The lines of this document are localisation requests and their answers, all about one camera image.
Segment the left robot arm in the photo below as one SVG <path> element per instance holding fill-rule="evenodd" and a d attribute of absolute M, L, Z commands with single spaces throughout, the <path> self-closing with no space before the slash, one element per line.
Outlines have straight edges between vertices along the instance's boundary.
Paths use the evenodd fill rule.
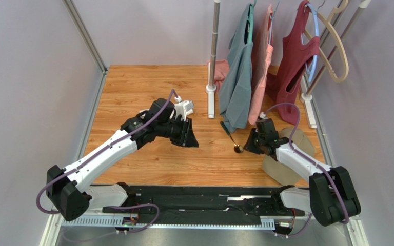
<path fill-rule="evenodd" d="M 118 207 L 130 196 L 120 184 L 95 188 L 93 182 L 124 157 L 153 142 L 157 137 L 168 138 L 179 147 L 197 148 L 199 143 L 192 129 L 194 103 L 175 103 L 164 98 L 155 100 L 149 109 L 126 120 L 103 144 L 82 159 L 47 171 L 45 192 L 66 221 L 81 217 L 87 210 Z"/>

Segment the white cloth napkin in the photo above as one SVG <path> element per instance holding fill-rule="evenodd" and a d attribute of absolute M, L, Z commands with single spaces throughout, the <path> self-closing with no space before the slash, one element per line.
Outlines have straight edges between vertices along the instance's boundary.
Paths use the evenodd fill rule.
<path fill-rule="evenodd" d="M 149 111 L 149 109 L 140 110 L 139 115 L 144 115 Z"/>

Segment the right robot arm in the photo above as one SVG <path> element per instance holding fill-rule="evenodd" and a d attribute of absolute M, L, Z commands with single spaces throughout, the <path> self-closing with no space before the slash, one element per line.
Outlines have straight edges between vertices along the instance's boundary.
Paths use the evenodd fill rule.
<path fill-rule="evenodd" d="M 313 158 L 311 142 L 295 131 L 298 147 L 289 141 L 288 129 L 278 132 L 271 119 L 257 121 L 244 149 L 263 154 L 262 169 L 282 185 L 276 201 L 280 209 L 298 209 L 312 214 L 322 226 L 347 222 L 361 213 L 349 171 L 331 167 Z"/>

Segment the gold fork green handle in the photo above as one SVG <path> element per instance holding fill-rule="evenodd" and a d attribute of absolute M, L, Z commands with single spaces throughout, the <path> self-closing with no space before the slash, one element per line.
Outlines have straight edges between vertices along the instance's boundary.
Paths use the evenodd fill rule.
<path fill-rule="evenodd" d="M 234 151 L 235 151 L 236 153 L 238 153 L 238 154 L 243 153 L 243 152 L 244 152 L 243 147 L 242 147 L 241 145 L 238 145 L 238 144 L 234 141 L 234 139 L 233 139 L 233 137 L 232 137 L 230 131 L 228 130 L 228 128 L 226 127 L 226 125 L 224 124 L 223 121 L 220 121 L 220 125 L 221 125 L 221 127 L 223 128 L 223 130 L 225 131 L 225 133 L 226 133 L 226 134 L 229 136 L 229 138 L 232 140 L 232 142 L 233 142 L 233 144 L 234 144 L 234 147 L 233 147 Z"/>

